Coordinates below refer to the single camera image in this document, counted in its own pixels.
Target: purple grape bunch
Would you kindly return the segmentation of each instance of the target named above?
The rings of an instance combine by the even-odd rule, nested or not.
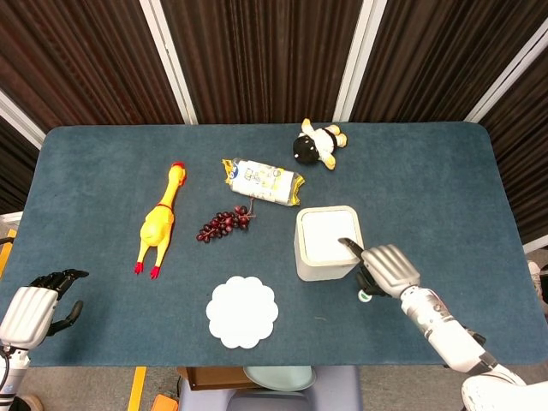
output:
[[[227,236],[235,229],[243,229],[245,231],[251,219],[255,217],[253,215],[252,199],[249,210],[244,205],[237,205],[234,207],[234,211],[218,212],[208,224],[204,224],[204,227],[202,227],[196,236],[196,240],[207,244],[214,238]]]

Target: yellow floor tape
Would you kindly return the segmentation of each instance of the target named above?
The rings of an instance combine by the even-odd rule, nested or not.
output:
[[[139,411],[140,397],[143,394],[143,385],[145,384],[145,374],[145,366],[137,366],[135,368],[134,384],[131,386],[128,411]]]
[[[17,231],[15,231],[14,229],[10,229],[7,237],[15,238],[16,235],[17,235]],[[0,248],[2,249],[2,251],[0,251],[0,280],[3,277],[3,269],[6,268],[6,264],[8,263],[9,253],[11,253],[12,247],[13,245],[11,244],[11,242],[7,242],[3,246],[0,246]]]

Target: white container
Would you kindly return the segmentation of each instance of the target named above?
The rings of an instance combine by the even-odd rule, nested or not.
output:
[[[338,239],[348,237],[363,248],[356,211],[347,205],[305,208],[297,214],[295,262],[304,281],[337,280],[360,261]]]

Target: blue carpet tabletop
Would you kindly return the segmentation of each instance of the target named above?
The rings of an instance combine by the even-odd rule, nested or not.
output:
[[[76,300],[73,328],[32,352],[35,366],[228,366],[438,364],[399,301],[357,299],[354,274],[305,283],[295,270],[295,218],[303,207],[353,207],[366,247],[396,244],[502,363],[548,358],[548,329],[487,132],[465,122],[341,125],[348,147],[337,168],[293,159],[299,124],[66,127],[51,131],[9,264],[0,315],[35,277],[90,272],[61,300]],[[218,211],[246,204],[230,191],[222,158],[302,174],[301,206],[256,201],[258,217],[211,244],[195,236]],[[160,277],[133,274],[140,227],[175,161],[188,179],[174,211]],[[225,348],[208,329],[211,292],[229,277],[256,276],[276,295],[274,331],[255,348]]]

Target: snack bag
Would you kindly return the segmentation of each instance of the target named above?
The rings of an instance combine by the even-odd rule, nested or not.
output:
[[[235,158],[223,160],[226,182],[232,191],[284,206],[301,203],[297,194],[305,179],[293,171]]]

